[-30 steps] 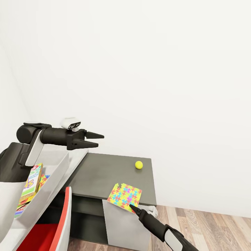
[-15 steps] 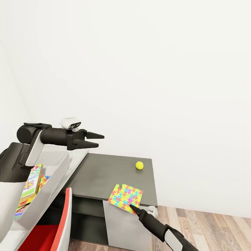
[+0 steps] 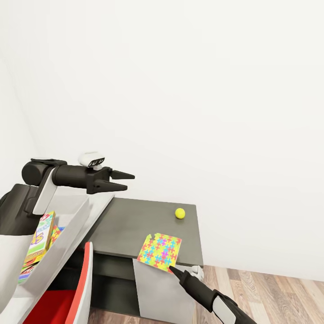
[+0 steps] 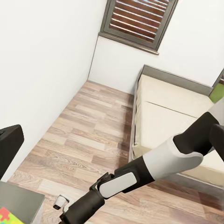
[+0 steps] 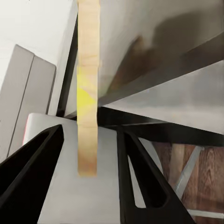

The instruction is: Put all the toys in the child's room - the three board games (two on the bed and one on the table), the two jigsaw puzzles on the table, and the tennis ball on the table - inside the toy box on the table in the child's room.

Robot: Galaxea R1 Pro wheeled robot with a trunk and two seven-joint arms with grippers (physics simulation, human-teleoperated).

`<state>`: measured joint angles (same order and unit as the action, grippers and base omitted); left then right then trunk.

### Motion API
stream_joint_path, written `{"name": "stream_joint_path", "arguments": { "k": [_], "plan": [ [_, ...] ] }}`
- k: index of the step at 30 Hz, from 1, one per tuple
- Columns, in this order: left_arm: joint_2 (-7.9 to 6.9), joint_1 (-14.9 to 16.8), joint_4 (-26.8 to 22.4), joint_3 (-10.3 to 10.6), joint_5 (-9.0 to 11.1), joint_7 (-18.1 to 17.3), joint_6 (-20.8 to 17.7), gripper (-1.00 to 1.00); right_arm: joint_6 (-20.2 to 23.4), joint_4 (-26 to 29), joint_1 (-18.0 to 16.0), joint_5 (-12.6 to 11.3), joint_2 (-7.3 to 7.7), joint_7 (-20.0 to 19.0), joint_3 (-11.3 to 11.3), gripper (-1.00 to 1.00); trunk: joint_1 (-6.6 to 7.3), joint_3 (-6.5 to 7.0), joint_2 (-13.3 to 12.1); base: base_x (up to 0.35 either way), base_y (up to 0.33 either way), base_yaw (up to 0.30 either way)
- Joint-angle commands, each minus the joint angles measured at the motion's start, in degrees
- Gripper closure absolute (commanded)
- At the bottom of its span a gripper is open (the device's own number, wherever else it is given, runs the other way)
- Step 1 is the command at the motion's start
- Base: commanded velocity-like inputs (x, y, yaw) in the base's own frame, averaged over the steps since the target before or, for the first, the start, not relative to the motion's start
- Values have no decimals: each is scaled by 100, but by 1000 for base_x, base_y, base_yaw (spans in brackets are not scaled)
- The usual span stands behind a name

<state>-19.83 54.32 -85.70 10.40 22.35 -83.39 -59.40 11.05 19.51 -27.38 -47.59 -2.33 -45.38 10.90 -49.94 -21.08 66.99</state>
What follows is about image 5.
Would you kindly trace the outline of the toy box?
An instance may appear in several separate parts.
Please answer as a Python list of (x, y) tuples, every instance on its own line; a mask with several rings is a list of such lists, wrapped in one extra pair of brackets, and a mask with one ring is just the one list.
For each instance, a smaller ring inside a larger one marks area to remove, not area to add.
[(47, 114), (57, 66), (14, 45), (0, 88), (0, 163), (22, 147), (30, 113)]

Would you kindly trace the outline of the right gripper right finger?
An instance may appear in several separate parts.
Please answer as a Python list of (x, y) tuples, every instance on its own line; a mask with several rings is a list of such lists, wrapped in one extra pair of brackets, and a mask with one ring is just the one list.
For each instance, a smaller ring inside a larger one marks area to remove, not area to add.
[[(120, 224), (196, 224), (136, 133), (117, 125)], [(130, 157), (146, 208), (135, 205)]]

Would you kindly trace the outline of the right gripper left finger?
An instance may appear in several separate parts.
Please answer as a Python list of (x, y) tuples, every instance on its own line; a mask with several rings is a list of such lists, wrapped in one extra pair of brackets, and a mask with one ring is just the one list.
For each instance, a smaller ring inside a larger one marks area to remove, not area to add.
[(59, 124), (0, 163), (0, 224), (37, 224), (63, 142)]

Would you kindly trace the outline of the jigsaw puzzle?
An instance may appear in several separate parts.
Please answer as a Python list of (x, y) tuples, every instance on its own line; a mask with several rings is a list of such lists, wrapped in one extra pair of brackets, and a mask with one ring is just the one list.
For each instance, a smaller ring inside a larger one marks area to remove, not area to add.
[(77, 177), (97, 177), (99, 0), (77, 0)]

